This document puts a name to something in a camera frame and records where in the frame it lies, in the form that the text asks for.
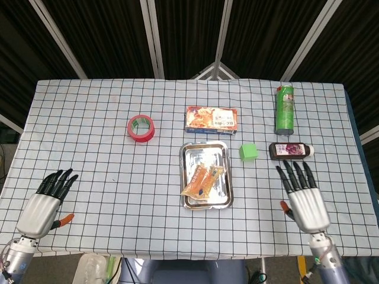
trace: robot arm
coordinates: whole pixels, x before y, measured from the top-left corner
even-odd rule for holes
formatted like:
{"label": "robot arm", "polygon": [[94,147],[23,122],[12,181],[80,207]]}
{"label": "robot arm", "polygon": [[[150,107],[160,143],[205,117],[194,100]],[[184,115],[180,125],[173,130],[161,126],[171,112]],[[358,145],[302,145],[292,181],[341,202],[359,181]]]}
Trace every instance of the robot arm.
{"label": "robot arm", "polygon": [[78,175],[74,175],[66,181],[72,169],[62,173],[63,171],[59,170],[46,177],[37,192],[29,199],[16,225],[22,236],[9,241],[1,252],[0,284],[21,283],[37,250],[38,239],[43,238],[50,230],[64,226],[72,220],[73,214],[69,214],[62,220],[54,221],[70,187],[78,178]]}
{"label": "robot arm", "polygon": [[[309,246],[323,282],[325,284],[349,284],[350,281],[343,268],[336,245],[326,233],[326,229],[330,225],[330,219],[320,189],[317,188],[307,163],[303,162],[303,166],[306,171],[309,186],[300,166],[296,162],[293,164],[300,185],[297,182],[292,167],[287,161],[284,161],[284,165],[292,186],[285,173],[277,166],[277,171],[279,172],[292,207],[292,209],[290,209],[285,201],[281,201],[282,209],[287,216],[296,222],[300,230],[310,234]],[[312,271],[302,278],[304,283],[309,283],[311,274]]]}

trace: snack box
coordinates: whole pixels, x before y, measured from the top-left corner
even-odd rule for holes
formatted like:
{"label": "snack box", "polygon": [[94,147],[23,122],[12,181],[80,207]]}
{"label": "snack box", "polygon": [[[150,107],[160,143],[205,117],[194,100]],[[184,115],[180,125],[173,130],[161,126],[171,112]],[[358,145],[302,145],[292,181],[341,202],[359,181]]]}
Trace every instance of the snack box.
{"label": "snack box", "polygon": [[184,128],[188,133],[235,134],[237,132],[237,110],[189,106]]}

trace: tape roll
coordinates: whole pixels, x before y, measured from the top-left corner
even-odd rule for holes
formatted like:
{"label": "tape roll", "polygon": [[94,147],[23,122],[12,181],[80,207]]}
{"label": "tape roll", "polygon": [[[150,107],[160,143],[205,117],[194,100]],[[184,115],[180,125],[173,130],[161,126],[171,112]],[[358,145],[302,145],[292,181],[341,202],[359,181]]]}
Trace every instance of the tape roll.
{"label": "tape roll", "polygon": [[[146,123],[149,125],[149,130],[148,132],[138,135],[134,133],[134,129],[138,126],[139,123]],[[150,117],[148,117],[145,114],[140,114],[136,115],[133,117],[129,122],[128,122],[128,134],[131,138],[136,140],[137,142],[148,142],[151,138],[153,138],[154,133],[155,133],[155,128],[154,128],[154,122]]]}

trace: green can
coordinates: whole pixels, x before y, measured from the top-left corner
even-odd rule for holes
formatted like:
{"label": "green can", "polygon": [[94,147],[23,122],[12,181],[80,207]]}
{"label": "green can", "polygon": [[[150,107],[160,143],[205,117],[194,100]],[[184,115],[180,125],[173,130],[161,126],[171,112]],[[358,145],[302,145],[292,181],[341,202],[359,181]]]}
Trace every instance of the green can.
{"label": "green can", "polygon": [[294,132],[294,88],[277,88],[277,119],[275,132],[278,135],[291,135]]}

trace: silver tray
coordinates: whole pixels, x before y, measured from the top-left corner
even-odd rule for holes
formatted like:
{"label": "silver tray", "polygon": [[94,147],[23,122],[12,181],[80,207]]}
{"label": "silver tray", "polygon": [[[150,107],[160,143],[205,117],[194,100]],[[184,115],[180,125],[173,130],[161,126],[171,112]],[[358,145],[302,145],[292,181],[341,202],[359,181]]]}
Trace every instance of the silver tray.
{"label": "silver tray", "polygon": [[233,203],[232,176],[230,174],[229,154],[225,143],[221,141],[187,143],[179,154],[181,191],[191,180],[196,166],[204,163],[206,167],[215,165],[225,168],[224,174],[214,183],[207,201],[199,201],[188,196],[182,198],[184,207],[192,210],[222,209]]}

